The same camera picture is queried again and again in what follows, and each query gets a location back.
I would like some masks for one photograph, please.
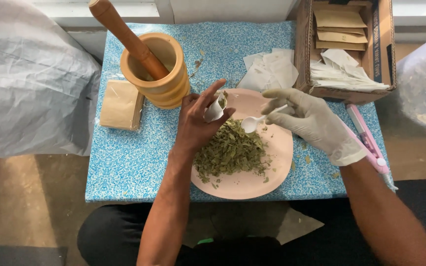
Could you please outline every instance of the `white plastic spoon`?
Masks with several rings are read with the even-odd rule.
[[[287,107],[287,105],[276,108],[274,111],[270,112],[269,114],[279,112],[286,107]],[[259,123],[262,120],[264,120],[265,118],[266,118],[266,116],[261,116],[259,118],[253,117],[253,116],[248,116],[247,118],[244,118],[244,120],[241,122],[241,127],[244,129],[244,131],[246,133],[254,132],[254,130],[256,130],[257,126],[259,125]]]

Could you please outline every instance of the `wooden pestle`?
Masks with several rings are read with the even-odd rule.
[[[164,64],[126,25],[109,0],[91,0],[88,7],[92,15],[118,38],[126,47],[129,55],[139,60],[154,80],[158,81],[169,75]]]

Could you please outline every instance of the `black pants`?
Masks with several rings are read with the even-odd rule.
[[[81,226],[78,248],[90,266],[135,265],[150,203],[106,205]],[[284,245],[271,237],[182,246],[176,265],[379,265],[354,221],[349,200],[291,201],[325,225]]]

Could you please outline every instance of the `white latex glove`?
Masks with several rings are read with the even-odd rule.
[[[268,89],[262,95],[273,99],[262,109],[263,115],[285,104],[290,106],[268,115],[266,124],[279,125],[301,136],[312,146],[323,150],[331,164],[346,166],[366,156],[325,100],[295,88]]]

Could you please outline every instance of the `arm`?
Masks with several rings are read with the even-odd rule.
[[[388,265],[426,265],[426,232],[372,165],[361,159],[340,167],[358,227]]]
[[[169,152],[162,183],[142,232],[137,258],[139,266],[175,263],[188,221],[194,156],[235,111],[227,108],[220,119],[210,123],[203,118],[205,108],[216,99],[214,93],[225,82],[218,80],[201,96],[190,94],[182,100],[175,144]]]
[[[389,265],[426,265],[426,232],[364,159],[366,153],[348,135],[323,99],[297,89],[271,89],[262,110],[266,124],[277,124],[323,150],[339,166],[358,227],[376,256]],[[269,114],[279,106],[290,107]]]

